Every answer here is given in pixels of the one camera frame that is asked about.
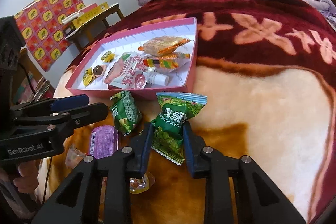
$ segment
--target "orange flower pattern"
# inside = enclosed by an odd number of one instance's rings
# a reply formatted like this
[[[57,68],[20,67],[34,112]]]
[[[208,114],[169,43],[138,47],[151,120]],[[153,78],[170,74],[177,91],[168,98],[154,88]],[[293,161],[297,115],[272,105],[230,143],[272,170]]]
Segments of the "orange flower pattern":
[[[216,16],[213,12],[203,14],[203,24],[197,24],[199,35],[206,41],[213,39],[218,31],[233,29],[232,25],[217,24]]]
[[[126,32],[127,30],[128,30],[128,28],[123,29],[123,30],[118,31],[118,32],[115,32],[115,33],[109,33],[109,32],[107,32],[107,33],[104,34],[104,37],[103,37],[102,39],[104,39],[104,38],[106,38],[106,37],[109,37],[109,36],[111,36],[112,34],[117,34],[117,33],[121,33],[121,32]],[[95,42],[93,42],[91,45],[88,45],[88,46],[82,51],[81,55],[86,55],[86,53],[87,53],[90,49],[92,49],[93,46],[96,45],[96,43],[97,43],[98,41],[99,41],[99,39],[97,39],[97,40],[96,40]]]
[[[293,28],[293,32],[289,32],[289,33],[286,33],[286,35],[291,35],[291,36],[294,36],[294,37],[297,37],[301,40],[301,43],[302,43],[302,47],[303,49],[308,52],[308,53],[311,53],[311,50],[309,48],[309,45],[314,45],[315,42],[314,40],[308,35],[306,34],[304,31],[297,31]]]
[[[286,37],[275,34],[282,28],[282,23],[264,18],[260,24],[252,15],[235,13],[231,15],[239,25],[247,29],[236,35],[234,38],[236,44],[255,43],[266,39],[272,44],[282,48],[286,53],[296,55],[292,42]]]
[[[331,64],[333,59],[336,60],[336,52],[333,50],[333,45],[331,44],[329,38],[324,38],[323,40],[320,37],[320,34],[317,31],[309,30],[311,34],[313,35],[315,41],[317,44],[319,44],[320,47],[320,53],[322,56],[322,59],[327,64]]]
[[[182,18],[185,18],[186,15],[187,14],[179,14],[179,15],[171,15],[171,16],[162,17],[162,18],[156,18],[156,19],[152,19],[152,20],[142,22],[141,26],[150,25],[150,24],[159,23],[159,22],[164,22],[164,21],[169,21],[169,20],[174,20],[174,19],[182,19]]]

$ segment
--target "human hand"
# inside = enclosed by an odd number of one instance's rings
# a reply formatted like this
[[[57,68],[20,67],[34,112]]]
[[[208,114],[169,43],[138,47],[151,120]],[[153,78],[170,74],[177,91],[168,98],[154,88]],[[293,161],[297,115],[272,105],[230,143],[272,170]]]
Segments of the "human hand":
[[[35,165],[35,161],[23,162],[19,165],[18,171],[20,177],[14,179],[14,185],[18,191],[23,194],[31,194],[39,185],[37,175],[39,171]],[[0,168],[0,179],[8,181],[8,175]]]

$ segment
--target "yellow candy wrapper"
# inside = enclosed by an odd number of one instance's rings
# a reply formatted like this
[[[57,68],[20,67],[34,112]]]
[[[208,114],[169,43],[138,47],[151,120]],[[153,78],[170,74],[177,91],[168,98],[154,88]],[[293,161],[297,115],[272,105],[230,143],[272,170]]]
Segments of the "yellow candy wrapper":
[[[129,190],[132,194],[140,194],[147,191],[155,182],[155,177],[146,172],[142,179],[129,179]]]
[[[93,80],[93,72],[92,72],[92,68],[87,69],[84,72],[83,75],[83,84],[84,86],[88,86]]]
[[[106,52],[103,54],[103,56],[101,57],[101,60],[106,62],[106,63],[110,63],[114,58],[115,58],[115,54],[113,54],[112,52]]]
[[[153,56],[164,56],[171,54],[178,47],[189,41],[189,39],[183,37],[155,37],[143,44],[142,47],[139,47],[138,50]]]

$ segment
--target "green peas snack bag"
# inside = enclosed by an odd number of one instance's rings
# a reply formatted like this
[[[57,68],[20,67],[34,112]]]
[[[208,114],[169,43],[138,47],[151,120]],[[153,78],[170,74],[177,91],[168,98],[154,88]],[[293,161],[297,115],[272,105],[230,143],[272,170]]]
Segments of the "green peas snack bag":
[[[151,122],[156,128],[152,148],[181,165],[184,161],[182,123],[195,117],[208,98],[182,92],[157,92],[156,95],[162,112]]]
[[[114,126],[126,136],[137,126],[142,115],[128,90],[113,95],[111,100],[110,110],[114,118]]]

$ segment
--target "yellow box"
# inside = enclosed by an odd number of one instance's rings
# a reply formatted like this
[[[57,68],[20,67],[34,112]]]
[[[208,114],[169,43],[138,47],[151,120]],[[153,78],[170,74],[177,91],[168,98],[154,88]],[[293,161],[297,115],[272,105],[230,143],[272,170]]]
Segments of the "yellow box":
[[[84,15],[80,16],[79,18],[74,19],[72,21],[73,26],[76,29],[78,29],[80,26],[84,25],[90,19],[92,19],[95,16],[101,14],[103,11],[105,11],[108,8],[109,8],[109,6],[108,6],[107,2],[104,2],[103,4],[98,5],[97,7],[95,7],[92,10],[86,12]]]

